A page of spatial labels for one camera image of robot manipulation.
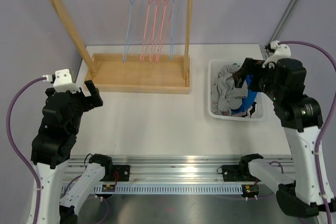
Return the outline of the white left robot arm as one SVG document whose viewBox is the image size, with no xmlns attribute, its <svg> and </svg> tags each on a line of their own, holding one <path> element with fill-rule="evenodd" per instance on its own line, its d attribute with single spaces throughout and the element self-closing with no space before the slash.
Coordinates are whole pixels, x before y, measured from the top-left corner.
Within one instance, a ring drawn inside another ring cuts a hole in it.
<svg viewBox="0 0 336 224">
<path fill-rule="evenodd" d="M 113 176 L 112 158 L 94 154 L 73 188 L 64 197 L 60 196 L 82 115 L 103 105 L 94 83 L 89 80 L 85 85 L 89 96 L 72 82 L 64 91 L 55 87 L 46 90 L 43 118 L 32 142 L 31 161 L 37 175 L 33 191 L 36 204 L 31 207 L 27 223 L 76 223 L 79 211 L 96 183 Z"/>
</svg>

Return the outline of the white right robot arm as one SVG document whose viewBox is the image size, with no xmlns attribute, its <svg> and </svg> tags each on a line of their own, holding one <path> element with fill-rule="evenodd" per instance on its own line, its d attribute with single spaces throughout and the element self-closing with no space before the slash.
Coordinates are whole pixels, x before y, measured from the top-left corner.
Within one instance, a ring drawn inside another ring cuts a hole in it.
<svg viewBox="0 0 336 224">
<path fill-rule="evenodd" d="M 264 93 L 273 102 L 295 167 L 291 179 L 261 155 L 250 154 L 241 157 L 238 173 L 244 180 L 254 177 L 271 189 L 285 215 L 310 218 L 325 212 L 325 222 L 332 223 L 335 195 L 328 184 L 321 147 L 326 123 L 317 100 L 304 94 L 306 74 L 302 62 L 291 58 L 270 63 L 246 58 L 233 74 L 236 87 L 252 76 L 249 90 Z"/>
</svg>

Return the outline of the pink wire hanger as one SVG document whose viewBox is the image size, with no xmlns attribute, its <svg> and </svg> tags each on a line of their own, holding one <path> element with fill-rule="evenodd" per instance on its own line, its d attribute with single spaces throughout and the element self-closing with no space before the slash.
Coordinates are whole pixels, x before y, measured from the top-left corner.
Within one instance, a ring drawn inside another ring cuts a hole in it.
<svg viewBox="0 0 336 224">
<path fill-rule="evenodd" d="M 161 20 L 161 28 L 160 28 L 160 34 L 159 34 L 159 43 L 158 43 L 158 50 L 156 53 L 156 59 L 155 62 L 158 63 L 160 60 L 160 55 L 162 51 L 162 46 L 164 42 L 164 26 L 165 26 L 165 16 L 166 16 L 166 5 L 169 2 L 169 0 L 163 0 L 163 11 L 162 11 L 162 20 Z"/>
</svg>

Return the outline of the grey tank top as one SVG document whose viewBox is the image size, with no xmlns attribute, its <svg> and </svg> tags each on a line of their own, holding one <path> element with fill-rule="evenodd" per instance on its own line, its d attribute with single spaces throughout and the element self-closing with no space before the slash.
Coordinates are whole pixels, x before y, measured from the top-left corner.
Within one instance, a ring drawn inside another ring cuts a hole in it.
<svg viewBox="0 0 336 224">
<path fill-rule="evenodd" d="M 232 110 L 237 110 L 248 97 L 246 81 L 241 88 L 235 87 L 233 73 L 238 71 L 240 66 L 235 64 L 225 65 L 215 78 L 211 87 L 211 111 L 216 115 L 230 116 Z"/>
</svg>

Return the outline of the black white striped tank top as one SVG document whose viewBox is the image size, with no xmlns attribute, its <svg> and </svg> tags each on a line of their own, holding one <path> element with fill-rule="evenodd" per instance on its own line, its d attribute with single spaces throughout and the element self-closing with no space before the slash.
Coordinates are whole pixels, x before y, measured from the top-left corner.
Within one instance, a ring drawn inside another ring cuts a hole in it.
<svg viewBox="0 0 336 224">
<path fill-rule="evenodd" d="M 254 114 L 256 113 L 257 103 L 254 102 L 246 111 L 247 118 L 253 118 Z"/>
</svg>

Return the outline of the blue tank top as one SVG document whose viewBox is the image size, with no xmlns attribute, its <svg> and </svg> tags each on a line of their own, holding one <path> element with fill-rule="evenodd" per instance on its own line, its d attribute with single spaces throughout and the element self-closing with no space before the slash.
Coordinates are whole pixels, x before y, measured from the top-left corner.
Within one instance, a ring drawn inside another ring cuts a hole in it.
<svg viewBox="0 0 336 224">
<path fill-rule="evenodd" d="M 251 81 L 253 80 L 252 75 L 248 75 L 241 88 L 236 88 L 233 86 L 229 93 L 230 100 L 230 111 L 231 115 L 240 114 L 247 112 L 247 110 L 254 104 L 257 92 L 248 89 Z"/>
</svg>

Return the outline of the mauve pink tank top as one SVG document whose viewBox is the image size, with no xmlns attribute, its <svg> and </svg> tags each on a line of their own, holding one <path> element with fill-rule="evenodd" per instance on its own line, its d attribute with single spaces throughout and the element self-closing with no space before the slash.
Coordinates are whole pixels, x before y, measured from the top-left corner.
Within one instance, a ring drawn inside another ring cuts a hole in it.
<svg viewBox="0 0 336 224">
<path fill-rule="evenodd" d="M 245 111 L 245 112 L 231 113 L 231 114 L 222 112 L 222 116 L 233 116 L 233 117 L 244 118 L 247 116 L 247 112 Z"/>
</svg>

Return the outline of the light blue wire hanger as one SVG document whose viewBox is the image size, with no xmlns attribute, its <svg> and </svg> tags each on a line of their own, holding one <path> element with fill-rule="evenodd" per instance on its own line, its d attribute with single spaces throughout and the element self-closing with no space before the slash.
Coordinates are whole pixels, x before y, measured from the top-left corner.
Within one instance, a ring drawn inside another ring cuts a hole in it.
<svg viewBox="0 0 336 224">
<path fill-rule="evenodd" d="M 171 16 L 171 37 L 170 37 L 170 61 L 173 61 L 173 53 L 174 53 L 174 46 L 175 46 L 175 33 L 176 33 L 176 25 L 177 25 L 177 18 L 179 13 L 179 4 L 177 0 L 173 0 L 173 7 L 172 7 L 172 16 Z"/>
</svg>

